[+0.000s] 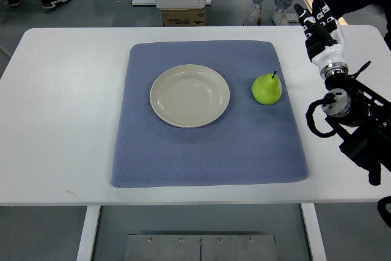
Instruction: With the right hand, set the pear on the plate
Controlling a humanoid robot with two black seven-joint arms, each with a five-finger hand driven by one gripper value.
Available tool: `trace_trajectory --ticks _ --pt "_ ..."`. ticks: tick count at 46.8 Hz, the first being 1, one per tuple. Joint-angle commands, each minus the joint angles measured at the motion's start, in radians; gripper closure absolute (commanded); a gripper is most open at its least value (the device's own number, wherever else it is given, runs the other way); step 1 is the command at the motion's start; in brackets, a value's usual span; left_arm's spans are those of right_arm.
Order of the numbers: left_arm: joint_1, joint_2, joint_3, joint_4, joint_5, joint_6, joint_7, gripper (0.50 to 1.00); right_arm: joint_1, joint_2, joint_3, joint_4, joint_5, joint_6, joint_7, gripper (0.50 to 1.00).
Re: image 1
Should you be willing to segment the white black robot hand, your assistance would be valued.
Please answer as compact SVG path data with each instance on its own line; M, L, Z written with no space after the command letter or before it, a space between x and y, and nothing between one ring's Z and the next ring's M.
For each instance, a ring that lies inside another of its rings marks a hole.
M304 30L307 55L318 67L322 79L337 72L348 73L345 38L341 25L324 0L313 0L312 11L294 5Z

